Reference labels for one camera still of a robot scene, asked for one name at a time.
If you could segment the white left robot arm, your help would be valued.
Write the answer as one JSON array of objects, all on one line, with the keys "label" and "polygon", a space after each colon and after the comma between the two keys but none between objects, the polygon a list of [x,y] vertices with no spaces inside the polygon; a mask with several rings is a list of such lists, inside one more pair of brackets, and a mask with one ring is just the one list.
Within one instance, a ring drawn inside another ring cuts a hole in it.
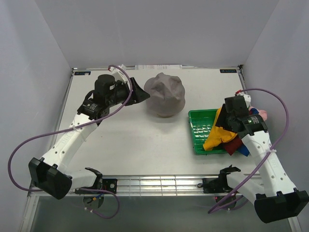
[{"label": "white left robot arm", "polygon": [[40,159],[33,158],[29,162],[29,172],[35,187],[58,200],[72,189],[83,192],[83,188],[86,188],[97,193],[103,188],[103,175],[99,171],[85,168],[70,174],[67,168],[86,138],[100,125],[97,120],[110,115],[111,107],[137,104],[150,97],[133,77],[130,81],[132,87],[123,80],[115,80],[109,74],[97,78],[94,89],[88,92],[78,108],[70,131],[63,133]]}]

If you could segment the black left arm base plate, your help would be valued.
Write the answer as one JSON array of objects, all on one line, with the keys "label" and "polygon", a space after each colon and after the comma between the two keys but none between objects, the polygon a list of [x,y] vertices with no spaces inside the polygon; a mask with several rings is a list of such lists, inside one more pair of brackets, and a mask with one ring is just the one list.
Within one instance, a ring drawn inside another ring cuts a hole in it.
[{"label": "black left arm base plate", "polygon": [[118,179],[116,178],[104,178],[102,182],[99,184],[99,187],[95,188],[94,186],[92,187],[85,187],[85,189],[92,189],[91,191],[86,191],[86,190],[81,190],[76,189],[74,190],[74,193],[76,194],[101,194],[101,192],[98,191],[98,189],[101,190],[106,190],[112,193],[117,192],[117,184],[118,184]]}]

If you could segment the grey bucket hat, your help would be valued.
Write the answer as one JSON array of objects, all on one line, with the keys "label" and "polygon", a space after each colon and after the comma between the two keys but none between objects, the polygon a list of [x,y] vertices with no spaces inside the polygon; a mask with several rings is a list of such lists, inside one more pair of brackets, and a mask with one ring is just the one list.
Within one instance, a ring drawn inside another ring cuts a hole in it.
[{"label": "grey bucket hat", "polygon": [[159,73],[144,84],[150,95],[146,100],[147,111],[159,117],[172,117],[185,107],[185,88],[178,76]]}]

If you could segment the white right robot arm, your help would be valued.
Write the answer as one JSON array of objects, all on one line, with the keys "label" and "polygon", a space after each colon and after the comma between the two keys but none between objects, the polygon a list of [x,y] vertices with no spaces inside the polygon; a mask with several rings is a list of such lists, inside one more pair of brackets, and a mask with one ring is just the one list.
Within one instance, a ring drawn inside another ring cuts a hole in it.
[{"label": "white right robot arm", "polygon": [[237,133],[247,147],[262,179],[262,185],[249,179],[239,169],[218,179],[219,189],[229,192],[243,183],[238,192],[248,199],[264,223],[299,215],[309,202],[306,191],[299,191],[282,167],[271,146],[265,121],[259,114],[249,113],[251,98],[238,95],[225,98],[216,125]]}]

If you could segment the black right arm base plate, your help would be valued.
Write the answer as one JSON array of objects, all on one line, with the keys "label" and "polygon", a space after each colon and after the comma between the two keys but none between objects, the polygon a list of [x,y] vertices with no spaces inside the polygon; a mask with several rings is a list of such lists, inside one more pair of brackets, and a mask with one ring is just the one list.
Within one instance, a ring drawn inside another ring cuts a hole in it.
[{"label": "black right arm base plate", "polygon": [[197,187],[202,188],[203,193],[230,193],[232,191],[232,188],[227,185],[227,180],[220,178],[202,178],[202,182],[198,183]]}]

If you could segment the yellow bucket hat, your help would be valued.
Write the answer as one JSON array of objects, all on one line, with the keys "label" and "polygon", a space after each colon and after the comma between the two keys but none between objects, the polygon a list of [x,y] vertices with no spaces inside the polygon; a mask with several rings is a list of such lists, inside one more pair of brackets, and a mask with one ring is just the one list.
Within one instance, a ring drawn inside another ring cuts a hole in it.
[{"label": "yellow bucket hat", "polygon": [[205,151],[211,151],[214,147],[217,147],[221,143],[228,143],[236,138],[237,134],[228,130],[225,130],[222,127],[217,127],[216,123],[221,112],[221,107],[217,110],[215,115],[215,120],[212,126],[212,129],[203,144]]}]

